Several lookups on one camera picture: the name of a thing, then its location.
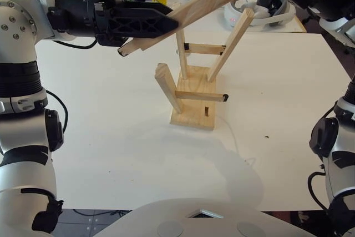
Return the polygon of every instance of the vr headset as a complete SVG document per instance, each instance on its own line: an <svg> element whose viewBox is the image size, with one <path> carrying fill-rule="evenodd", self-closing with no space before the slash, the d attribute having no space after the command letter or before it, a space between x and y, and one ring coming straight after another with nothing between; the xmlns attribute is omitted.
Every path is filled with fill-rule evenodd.
<svg viewBox="0 0 355 237"><path fill-rule="evenodd" d="M295 14L295 7L287 0L253 0L238 7L244 0L234 0L228 3L224 9L224 17L231 27L234 27L245 8L254 10L254 20L250 25L277 26L290 22Z"/></svg>

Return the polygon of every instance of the black cable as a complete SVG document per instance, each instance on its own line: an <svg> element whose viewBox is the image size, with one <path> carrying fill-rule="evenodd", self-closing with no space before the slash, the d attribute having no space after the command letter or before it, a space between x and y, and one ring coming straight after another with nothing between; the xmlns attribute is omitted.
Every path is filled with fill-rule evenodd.
<svg viewBox="0 0 355 237"><path fill-rule="evenodd" d="M335 105L337 104L337 102L335 102L334 106L332 106L332 108L330 110L328 110L321 119L324 119L326 118L333 110L334 110L334 107Z"/></svg>
<svg viewBox="0 0 355 237"><path fill-rule="evenodd" d="M115 211L106 211L106 212L97 213L97 214L84 214L84 213L77 211L76 209L73 209L73 211L81 216L99 216L99 215L104 215L104 214L110 214L111 216L113 216L115 214L119 214L120 217L123 217L124 215L127 215L128 213L131 212L131 210L115 210Z"/></svg>
<svg viewBox="0 0 355 237"><path fill-rule="evenodd" d="M313 198L313 200L328 214L328 209L318 200L318 198L316 197L313 188L312 188L312 179L315 176L325 176L326 173L324 172L313 172L309 177L308 177L308 190L310 191L311 197Z"/></svg>
<svg viewBox="0 0 355 237"><path fill-rule="evenodd" d="M62 41L54 41L54 42L56 42L57 44L61 44L63 46L66 46L66 47L77 48L77 49L90 49L90 48L93 48L98 43L98 41L96 39L92 44L90 44L88 46L77 46L76 44L68 44L68 43L62 42Z"/></svg>
<svg viewBox="0 0 355 237"><path fill-rule="evenodd" d="M54 93L52 93L51 91L48 91L48 90L46 90L46 92L47 92L47 94L53 96L53 97L59 102L59 104L62 105L62 107L63 107L63 109L64 109L65 118L64 118L63 132L65 132L65 130L66 130L66 128L67 128L67 125L68 125L68 117L69 117L69 115L68 115L68 109L67 109L67 107L65 106L65 104L63 103L63 101L62 101L59 97L57 97L56 94L54 94Z"/></svg>

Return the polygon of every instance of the desk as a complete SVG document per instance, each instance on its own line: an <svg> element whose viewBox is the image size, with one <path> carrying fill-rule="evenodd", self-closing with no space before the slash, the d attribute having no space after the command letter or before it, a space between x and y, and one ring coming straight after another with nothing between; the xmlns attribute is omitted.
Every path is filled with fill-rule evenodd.
<svg viewBox="0 0 355 237"><path fill-rule="evenodd" d="M186 41L219 44L228 35L190 32ZM163 62L177 78L175 51L174 36L127 57L109 47L37 44L42 84L69 109L65 144L53 153L64 208L135 209L190 197L242 200L258 210L319 209L307 177L321 162L308 140L349 82L322 36L246 33L218 77L217 91L230 97L217 104L212 132L169 124L171 105L154 73ZM189 63L214 59L192 55ZM64 120L51 97L48 107ZM323 178L314 189L326 204Z"/></svg>
<svg viewBox="0 0 355 237"><path fill-rule="evenodd" d="M184 4L188 0L168 0L168 6L174 7L177 4ZM199 19L195 23L189 25L185 28L187 32L189 31L231 31L231 27L225 22L224 10L220 8L207 16ZM295 17L292 21L286 25L270 27L270 26L250 26L247 30L248 32L297 32L305 33L306 29L300 22L300 20Z"/></svg>

